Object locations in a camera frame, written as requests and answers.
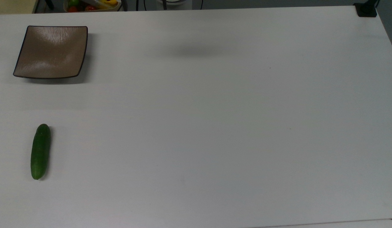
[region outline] white table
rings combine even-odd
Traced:
[[[28,25],[77,78],[16,78]],[[35,129],[52,127],[33,180]],[[392,218],[392,46],[353,6],[0,16],[0,228]]]

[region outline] black object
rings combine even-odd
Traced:
[[[128,11],[127,1],[126,0],[121,0],[121,5],[122,5],[122,9],[127,12]]]
[[[45,0],[50,10],[54,10],[54,4],[51,0]]]
[[[354,3],[357,9],[357,14],[359,17],[376,17],[376,7],[375,4],[379,4],[378,0],[368,0],[365,3]]]

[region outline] yellow bell pepper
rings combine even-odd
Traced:
[[[113,5],[113,6],[118,4],[117,0],[104,0],[103,3]]]

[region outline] square plate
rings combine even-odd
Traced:
[[[86,46],[86,26],[28,26],[13,75],[46,79],[78,76]]]

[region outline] green cucumber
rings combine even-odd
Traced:
[[[48,125],[41,124],[35,133],[31,151],[31,176],[35,180],[44,176],[47,170],[50,147],[51,130]]]

